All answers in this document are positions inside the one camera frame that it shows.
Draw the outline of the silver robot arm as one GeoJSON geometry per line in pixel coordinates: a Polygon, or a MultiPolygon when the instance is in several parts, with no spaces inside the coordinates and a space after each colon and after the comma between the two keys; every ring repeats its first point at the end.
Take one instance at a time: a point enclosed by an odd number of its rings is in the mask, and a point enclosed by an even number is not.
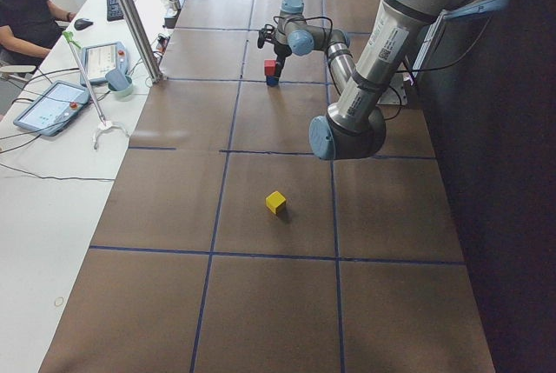
{"type": "Polygon", "coordinates": [[[480,17],[503,10],[509,0],[380,0],[374,28],[354,60],[345,33],[307,23],[302,0],[282,0],[269,40],[287,57],[314,50],[325,53],[340,97],[323,116],[312,119],[309,143],[322,160],[359,159],[380,150],[385,119],[377,103],[420,31],[438,17],[480,17]]]}

